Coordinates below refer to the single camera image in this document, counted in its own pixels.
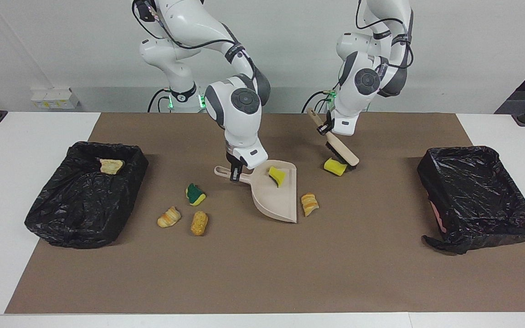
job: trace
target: green led light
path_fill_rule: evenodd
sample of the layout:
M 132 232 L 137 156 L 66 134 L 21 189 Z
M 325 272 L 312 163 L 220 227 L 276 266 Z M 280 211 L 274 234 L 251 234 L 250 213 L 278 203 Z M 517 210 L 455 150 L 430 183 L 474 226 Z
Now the green led light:
M 202 108 L 206 108 L 206 98 L 204 98 L 202 95 L 200 95 L 200 106 L 202 106 Z

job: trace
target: sponge piece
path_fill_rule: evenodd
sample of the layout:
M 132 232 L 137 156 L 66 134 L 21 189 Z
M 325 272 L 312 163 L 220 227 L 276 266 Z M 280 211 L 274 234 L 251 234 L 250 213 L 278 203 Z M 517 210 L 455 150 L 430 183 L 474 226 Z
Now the sponge piece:
M 325 164 L 323 164 L 323 168 L 326 171 L 331 172 L 332 174 L 342 176 L 345 170 L 348 168 L 348 166 L 330 158 L 327 160 L 327 162 L 325 162 Z
M 119 159 L 99 159 L 100 172 L 104 174 L 116 175 L 123 168 L 125 162 Z
M 206 194 L 193 183 L 185 189 L 185 196 L 192 206 L 198 206 L 206 199 Z
M 285 176 L 287 175 L 285 172 L 277 169 L 274 166 L 271 166 L 271 169 L 268 171 L 268 175 L 275 180 L 277 183 L 277 187 L 281 187 L 283 184 L 283 181 L 285 181 Z

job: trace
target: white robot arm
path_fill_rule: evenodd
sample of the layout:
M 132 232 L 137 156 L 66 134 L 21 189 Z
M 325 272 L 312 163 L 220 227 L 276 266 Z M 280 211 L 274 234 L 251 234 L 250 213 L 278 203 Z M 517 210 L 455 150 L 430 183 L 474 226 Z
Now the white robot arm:
M 366 0 L 364 29 L 372 35 L 345 33 L 337 43 L 337 53 L 344 60 L 334 109 L 321 129 L 341 135 L 353 135 L 360 112 L 376 95 L 397 96 L 412 64 L 412 18 L 408 0 Z
M 258 139 L 261 108 L 271 91 L 268 80 L 230 29 L 214 19 L 200 0 L 136 0 L 134 6 L 142 20 L 154 21 L 162 33 L 157 40 L 145 40 L 140 45 L 141 56 L 166 73 L 174 107 L 205 105 L 211 118 L 225 129 L 231 180 L 238 181 L 242 166 L 253 169 L 268 159 Z M 191 70 L 178 61 L 198 54 L 200 48 L 221 52 L 238 73 L 210 84 L 204 103 Z

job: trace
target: brown paper mat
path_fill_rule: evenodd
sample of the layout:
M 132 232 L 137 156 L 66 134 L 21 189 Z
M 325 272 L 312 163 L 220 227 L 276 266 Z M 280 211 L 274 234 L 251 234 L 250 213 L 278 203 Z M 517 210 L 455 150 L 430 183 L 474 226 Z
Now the brown paper mat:
M 77 251 L 38 243 L 6 313 L 525 312 L 525 243 L 448 256 L 417 176 L 427 148 L 471 145 L 453 114 L 365 113 L 361 159 L 343 177 L 301 115 L 265 115 L 272 159 L 296 164 L 298 196 L 321 208 L 300 223 L 269 220 L 248 185 L 216 177 L 223 132 L 206 115 L 102 114 L 90 141 L 139 145 L 150 165 L 135 210 L 114 245 Z M 208 198 L 198 208 L 184 190 Z M 156 219 L 177 206 L 182 220 Z M 210 216 L 193 237 L 196 210 Z

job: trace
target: black garbage bag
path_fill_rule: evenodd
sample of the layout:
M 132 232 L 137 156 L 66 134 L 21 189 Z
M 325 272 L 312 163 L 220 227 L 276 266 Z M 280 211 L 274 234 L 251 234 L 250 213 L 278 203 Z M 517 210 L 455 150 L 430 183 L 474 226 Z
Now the black garbage bag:
M 99 159 L 125 164 L 116 175 L 104 174 Z M 108 245 L 133 211 L 148 164 L 137 146 L 75 143 L 32 205 L 25 225 L 54 246 Z
M 429 149 L 417 170 L 443 239 L 423 236 L 430 246 L 465 254 L 525 241 L 525 198 L 495 150 Z

